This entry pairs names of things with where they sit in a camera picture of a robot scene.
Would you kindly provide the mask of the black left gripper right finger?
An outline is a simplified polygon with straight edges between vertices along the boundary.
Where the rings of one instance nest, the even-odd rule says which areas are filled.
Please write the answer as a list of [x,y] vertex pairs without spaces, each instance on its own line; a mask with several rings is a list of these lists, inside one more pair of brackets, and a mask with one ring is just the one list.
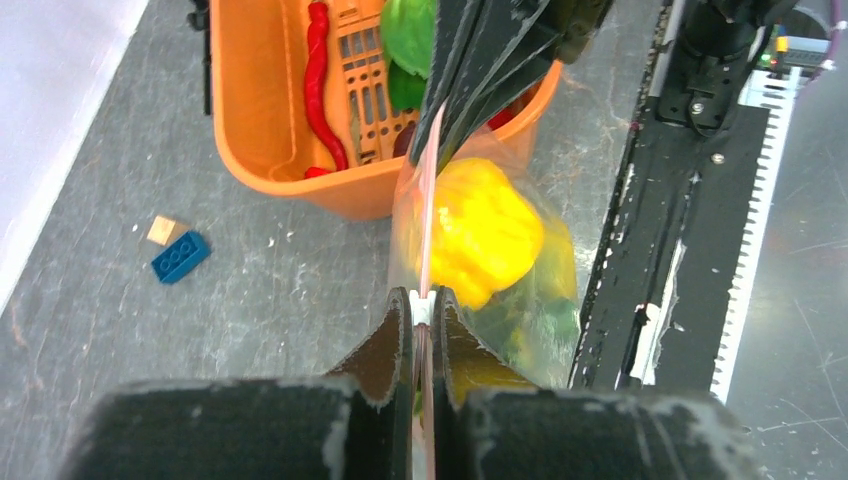
[[541,388],[485,347],[448,288],[436,291],[438,479],[756,479],[742,426],[721,403],[663,391]]

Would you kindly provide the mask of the clear pink-dotted zip bag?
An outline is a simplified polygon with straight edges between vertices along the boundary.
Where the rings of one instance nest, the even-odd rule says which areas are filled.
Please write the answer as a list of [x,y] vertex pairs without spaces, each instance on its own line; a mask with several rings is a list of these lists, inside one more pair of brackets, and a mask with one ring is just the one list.
[[393,198],[389,283],[447,287],[471,331],[530,381],[569,381],[581,327],[566,223],[489,128],[434,176],[404,166]]

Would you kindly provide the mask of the yellow toy banana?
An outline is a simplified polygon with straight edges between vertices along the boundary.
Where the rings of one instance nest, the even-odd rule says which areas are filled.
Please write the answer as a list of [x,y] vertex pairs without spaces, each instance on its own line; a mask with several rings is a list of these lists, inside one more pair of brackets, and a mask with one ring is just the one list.
[[544,243],[544,223],[493,161],[453,160],[436,178],[430,279],[473,310],[521,280]]

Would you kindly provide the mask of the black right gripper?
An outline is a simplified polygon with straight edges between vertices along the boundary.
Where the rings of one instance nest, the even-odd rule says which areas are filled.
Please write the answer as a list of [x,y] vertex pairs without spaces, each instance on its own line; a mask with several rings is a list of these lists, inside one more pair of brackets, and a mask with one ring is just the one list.
[[423,159],[437,135],[442,171],[466,140],[547,75],[573,64],[603,24],[613,0],[438,1],[430,74],[407,163]]

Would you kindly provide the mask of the toy lemon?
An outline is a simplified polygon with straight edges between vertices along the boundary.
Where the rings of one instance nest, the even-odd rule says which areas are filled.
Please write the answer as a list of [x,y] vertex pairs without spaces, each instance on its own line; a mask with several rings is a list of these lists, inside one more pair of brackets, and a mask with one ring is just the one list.
[[545,224],[544,243],[532,269],[531,285],[544,302],[577,300],[574,245],[567,225],[559,218]]

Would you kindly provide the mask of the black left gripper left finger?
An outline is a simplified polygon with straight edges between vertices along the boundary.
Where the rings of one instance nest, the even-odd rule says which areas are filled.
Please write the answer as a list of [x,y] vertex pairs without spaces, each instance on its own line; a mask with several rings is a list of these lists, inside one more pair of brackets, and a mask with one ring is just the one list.
[[408,479],[412,308],[387,296],[377,328],[328,372],[137,382],[104,396],[63,479]]

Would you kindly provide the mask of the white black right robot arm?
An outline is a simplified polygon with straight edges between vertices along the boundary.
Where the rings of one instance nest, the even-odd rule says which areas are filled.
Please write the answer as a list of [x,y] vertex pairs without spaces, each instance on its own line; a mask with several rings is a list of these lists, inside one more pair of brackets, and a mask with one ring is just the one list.
[[[792,1],[686,1],[671,43],[662,101],[704,100],[708,117],[679,106],[660,118],[694,130],[723,130],[731,104],[760,61]],[[602,25],[609,1],[440,1],[430,73],[406,160],[429,154],[443,170],[478,129],[540,82],[556,62],[572,63]]]

